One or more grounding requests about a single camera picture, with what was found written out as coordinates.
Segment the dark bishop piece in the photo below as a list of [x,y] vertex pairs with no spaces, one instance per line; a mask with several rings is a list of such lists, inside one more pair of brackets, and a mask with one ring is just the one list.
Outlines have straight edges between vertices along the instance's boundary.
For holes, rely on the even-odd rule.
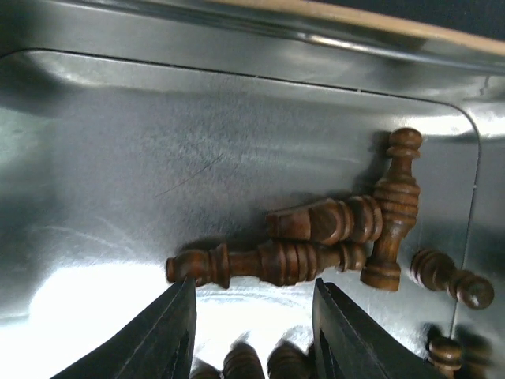
[[361,271],[366,261],[362,244],[339,242],[317,246],[306,242],[270,241],[247,252],[232,252],[222,243],[209,250],[186,250],[166,261],[170,283],[192,278],[198,287],[216,284],[227,289],[239,276],[256,277],[277,287],[314,280],[328,268]]

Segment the dark queen piece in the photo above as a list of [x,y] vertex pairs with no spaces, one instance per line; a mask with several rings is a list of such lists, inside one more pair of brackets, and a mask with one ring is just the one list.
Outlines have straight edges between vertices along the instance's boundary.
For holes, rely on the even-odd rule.
[[383,229],[361,271],[360,281],[384,291],[397,291],[401,269],[397,262],[403,239],[417,222],[421,189],[412,173],[413,161],[421,156],[421,133],[401,128],[389,136],[387,156],[391,163],[375,184],[373,197],[382,217]]

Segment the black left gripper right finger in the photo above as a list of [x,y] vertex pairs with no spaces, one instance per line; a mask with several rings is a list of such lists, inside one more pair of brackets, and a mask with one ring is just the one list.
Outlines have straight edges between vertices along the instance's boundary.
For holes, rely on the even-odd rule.
[[315,282],[312,329],[320,378],[442,378],[333,283]]

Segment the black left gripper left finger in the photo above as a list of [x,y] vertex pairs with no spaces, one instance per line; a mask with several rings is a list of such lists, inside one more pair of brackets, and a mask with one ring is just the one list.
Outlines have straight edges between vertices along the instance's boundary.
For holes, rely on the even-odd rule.
[[172,284],[108,341],[56,378],[188,378],[196,334],[196,284]]

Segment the dark knight piece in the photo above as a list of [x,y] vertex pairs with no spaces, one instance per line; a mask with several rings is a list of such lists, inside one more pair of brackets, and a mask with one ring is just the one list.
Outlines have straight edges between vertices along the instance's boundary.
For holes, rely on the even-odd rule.
[[375,241],[383,229],[377,201],[369,196],[353,196],[345,201],[331,198],[309,205],[270,212],[265,217],[268,235],[333,245],[342,240]]

